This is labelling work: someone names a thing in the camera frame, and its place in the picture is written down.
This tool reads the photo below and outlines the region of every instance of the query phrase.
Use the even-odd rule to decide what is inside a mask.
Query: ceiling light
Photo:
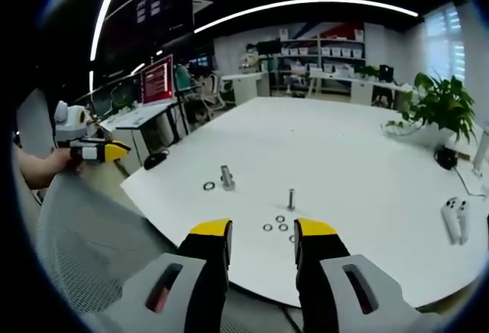
[[[90,50],[90,60],[95,60],[97,54],[97,46],[99,45],[100,33],[102,32],[102,25],[107,15],[108,7],[112,0],[103,0],[102,7],[99,11],[99,16],[97,17],[97,23],[95,25],[95,32],[93,33],[92,49]]]
[[[289,6],[289,5],[301,5],[305,3],[318,3],[318,2],[329,2],[329,3],[352,3],[356,5],[368,5],[368,6],[373,6],[373,7],[380,7],[380,8],[387,8],[389,10],[401,12],[403,14],[413,16],[415,18],[418,17],[418,14],[416,12],[412,12],[409,10],[406,10],[405,8],[397,7],[397,6],[392,6],[392,5],[387,5],[385,3],[380,3],[380,2],[372,2],[372,1],[365,1],[365,0],[293,0],[293,1],[284,1],[284,2],[277,2],[277,3],[271,3],[269,5],[263,5],[255,8],[250,8],[248,10],[244,10],[241,12],[237,12],[235,14],[226,16],[225,18],[220,18],[216,21],[211,22],[210,24],[204,25],[202,27],[198,27],[195,29],[193,32],[195,34],[199,33],[200,31],[204,31],[205,29],[208,29],[212,26],[216,26],[217,24],[221,24],[222,22],[229,21],[233,18],[239,18],[240,16],[247,15],[247,14],[252,14],[253,12],[258,12],[258,11],[263,11],[267,10],[269,8],[276,8],[276,7],[282,7],[282,6]]]
[[[93,71],[89,72],[89,91],[93,92]]]
[[[137,66],[136,68],[134,68],[131,72],[131,76],[134,75],[138,70],[140,70],[141,68],[143,68],[145,66],[144,63],[141,63],[139,66]]]

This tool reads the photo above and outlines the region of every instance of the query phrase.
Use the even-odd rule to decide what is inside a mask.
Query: floor
[[[313,98],[318,100],[349,102],[349,97],[344,95],[315,94]],[[222,114],[223,112],[217,112],[215,113],[214,118],[217,118]],[[124,191],[120,187],[120,184],[125,179],[125,175],[114,163],[103,163],[98,166],[87,165],[83,169],[83,178],[89,185],[105,193],[116,202],[119,202],[133,212],[141,214],[138,208],[125,195]],[[458,307],[461,306],[471,295],[475,285],[476,282],[458,291],[457,293],[454,293],[453,295],[430,306],[425,306],[420,310],[423,312],[438,312],[439,314],[450,316],[456,312]]]

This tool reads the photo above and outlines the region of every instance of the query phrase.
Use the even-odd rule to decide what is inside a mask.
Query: green leaves
[[[424,73],[418,73],[414,80],[419,92],[419,101],[413,103],[413,93],[406,94],[406,103],[400,110],[404,121],[436,123],[439,128],[448,128],[457,134],[457,140],[463,135],[470,142],[473,134],[474,111],[471,106],[474,99],[456,77],[436,79]]]

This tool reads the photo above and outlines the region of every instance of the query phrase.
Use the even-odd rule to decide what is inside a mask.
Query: white box
[[[355,29],[355,40],[356,41],[364,41],[364,31]]]
[[[288,29],[280,29],[278,31],[278,34],[280,36],[281,41],[289,40],[289,30]]]
[[[342,57],[351,58],[351,49],[350,48],[342,48]]]
[[[331,53],[334,57],[341,57],[342,56],[342,49],[341,48],[331,48]]]
[[[354,58],[361,59],[361,54],[362,54],[361,49],[353,49],[352,52]]]
[[[326,73],[333,73],[333,65],[329,63],[324,63],[322,65],[322,70]]]

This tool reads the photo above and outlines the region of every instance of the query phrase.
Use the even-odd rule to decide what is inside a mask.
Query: computer mouse
[[[146,170],[153,169],[159,163],[162,163],[167,159],[168,153],[166,152],[156,152],[155,154],[151,154],[144,161],[144,168]]]

